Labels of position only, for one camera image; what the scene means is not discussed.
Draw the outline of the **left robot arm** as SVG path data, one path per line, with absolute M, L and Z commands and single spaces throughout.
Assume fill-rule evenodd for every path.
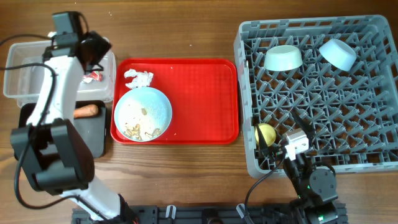
M 137 223 L 138 216 L 120 194 L 95 176 L 93 155 L 73 124 L 83 76 L 102 70 L 110 43 L 91 31 L 82 13 L 52 16 L 56 33 L 42 56 L 45 75 L 39 99 L 24 127 L 12 130 L 17 159 L 15 180 L 24 174 L 38 192 L 72 200 L 92 222 Z

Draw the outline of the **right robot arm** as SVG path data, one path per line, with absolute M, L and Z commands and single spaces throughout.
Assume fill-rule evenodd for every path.
M 338 198 L 336 171 L 327 163 L 307 159 L 305 153 L 313 146 L 315 129 L 295 111 L 293 119 L 298 128 L 286 132 L 279 147 L 268 145 L 265 137 L 269 133 L 261 131 L 260 125 L 256 125 L 260 155 L 278 162 L 275 169 L 257 183 L 260 184 L 276 169 L 283 167 L 297 194 L 297 199 L 289 203 L 289 218 L 294 223 L 335 222 L 339 218 L 335 205 Z

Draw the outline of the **white tissue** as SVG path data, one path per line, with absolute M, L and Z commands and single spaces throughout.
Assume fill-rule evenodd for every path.
M 152 72 L 138 72 L 135 69 L 130 69 L 124 73 L 124 78 L 132 78 L 132 81 L 126 84 L 130 89 L 150 86 L 153 77 Z

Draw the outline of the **yellow cup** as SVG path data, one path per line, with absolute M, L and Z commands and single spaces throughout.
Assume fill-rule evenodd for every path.
M 254 128 L 255 132 L 255 140 L 256 144 L 259 144 L 259 133 L 258 133 L 258 128 L 262 133 L 262 136 L 264 140 L 266 141 L 268 146 L 272 146 L 275 143 L 276 140 L 276 131 L 275 129 L 267 124 L 267 123 L 260 123 Z

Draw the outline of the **orange carrot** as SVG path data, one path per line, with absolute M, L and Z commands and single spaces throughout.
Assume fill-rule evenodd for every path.
M 92 117 L 96 116 L 99 112 L 99 108 L 94 105 L 86 105 L 81 108 L 77 108 L 74 110 L 74 118 L 87 118 L 87 117 Z

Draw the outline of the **light blue plate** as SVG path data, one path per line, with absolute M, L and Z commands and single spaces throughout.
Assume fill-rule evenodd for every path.
M 141 87 L 125 93 L 114 108 L 114 124 L 122 137 L 150 142 L 166 132 L 172 121 L 172 105 L 160 90 Z

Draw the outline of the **light blue bowl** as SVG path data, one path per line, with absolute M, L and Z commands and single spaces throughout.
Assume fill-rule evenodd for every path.
M 330 39 L 319 51 L 324 59 L 342 71 L 350 71 L 356 61 L 355 51 L 339 39 Z

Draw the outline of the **red snack wrapper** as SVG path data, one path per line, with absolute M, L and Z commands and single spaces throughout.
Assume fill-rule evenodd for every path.
M 88 75 L 84 75 L 82 78 L 83 83 L 90 83 L 92 81 L 101 82 L 102 80 L 103 80 L 103 75 L 98 71 L 94 71 Z

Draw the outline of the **green bowl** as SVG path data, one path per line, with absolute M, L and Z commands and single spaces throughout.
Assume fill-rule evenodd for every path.
M 301 52 L 293 45 L 273 47 L 266 52 L 264 59 L 264 68 L 274 72 L 293 70 L 302 64 Z

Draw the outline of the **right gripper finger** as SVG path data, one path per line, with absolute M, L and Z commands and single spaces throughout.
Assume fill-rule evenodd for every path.
M 309 122 L 302 119 L 295 110 L 293 110 L 292 116 L 293 116 L 294 121 L 304 131 L 304 133 L 307 135 L 307 137 L 309 139 L 313 139 L 315 137 L 315 130 L 312 127 L 312 125 Z
M 260 149 L 268 148 L 267 139 L 268 139 L 268 127 L 267 124 L 257 124 L 257 145 Z

